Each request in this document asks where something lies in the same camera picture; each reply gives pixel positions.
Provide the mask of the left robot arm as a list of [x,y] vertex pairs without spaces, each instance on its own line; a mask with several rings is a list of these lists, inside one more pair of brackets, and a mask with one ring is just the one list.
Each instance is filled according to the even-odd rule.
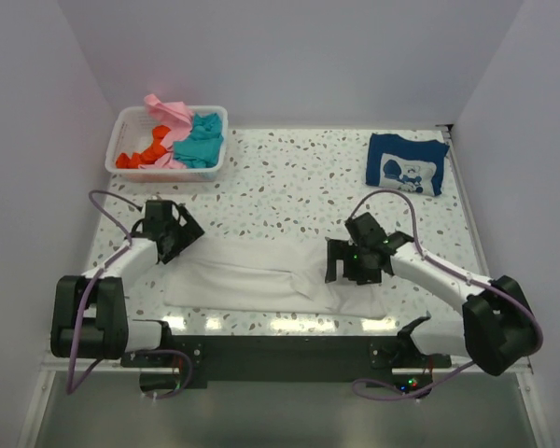
[[50,350],[56,357],[119,359],[141,351],[154,366],[174,357],[169,325],[128,316],[126,293],[158,264],[168,264],[204,235],[182,203],[149,200],[125,243],[106,261],[57,283]]

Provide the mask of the white t-shirt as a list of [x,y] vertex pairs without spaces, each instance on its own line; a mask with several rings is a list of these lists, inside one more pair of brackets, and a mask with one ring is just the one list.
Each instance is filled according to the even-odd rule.
[[324,240],[204,236],[168,264],[163,302],[245,312],[386,316],[377,285],[327,284]]

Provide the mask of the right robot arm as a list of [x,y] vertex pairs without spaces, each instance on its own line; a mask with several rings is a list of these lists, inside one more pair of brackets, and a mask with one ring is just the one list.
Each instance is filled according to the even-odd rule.
[[359,286],[379,285],[390,275],[426,290],[459,315],[436,328],[428,315],[402,328],[397,354],[403,364],[416,367],[434,355],[467,357],[499,376],[540,349],[541,330],[512,278],[470,273],[426,251],[414,235],[386,233],[369,213],[348,218],[345,227],[348,239],[327,241],[326,282],[342,276]]

